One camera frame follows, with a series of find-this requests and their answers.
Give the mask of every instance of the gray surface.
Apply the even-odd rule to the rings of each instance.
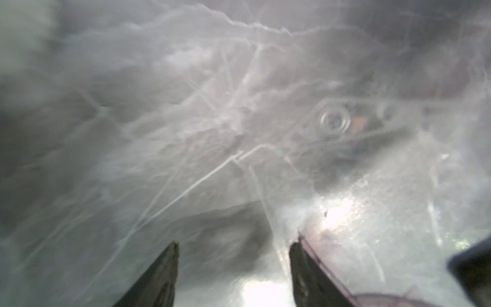
[[[2,90],[0,305],[111,306],[173,239],[176,307],[292,306],[300,230],[353,293],[467,306],[445,264],[490,232],[491,11],[456,3],[68,0]],[[298,137],[347,96],[445,110]]]

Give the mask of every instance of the dark object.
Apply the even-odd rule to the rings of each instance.
[[[491,307],[491,237],[454,256],[448,269],[477,307]]]
[[[293,293],[297,307],[436,307],[404,296],[379,293],[353,295],[319,259],[300,235],[290,246]]]
[[[302,247],[302,238],[290,246],[293,295],[297,307],[355,307],[320,268],[319,259]]]
[[[179,245],[172,242],[114,307],[172,307]]]

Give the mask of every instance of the bright light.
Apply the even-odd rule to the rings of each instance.
[[[289,306],[291,293],[286,284],[248,280],[244,282],[242,297],[244,307]]]
[[[326,217],[322,221],[322,229],[333,229],[341,225],[346,220],[352,206],[352,199],[343,198],[337,206],[328,209]]]
[[[455,245],[455,249],[457,249],[459,251],[466,250],[466,249],[468,249],[470,247],[470,243],[466,239],[464,239],[464,240],[455,240],[454,241],[454,245]]]

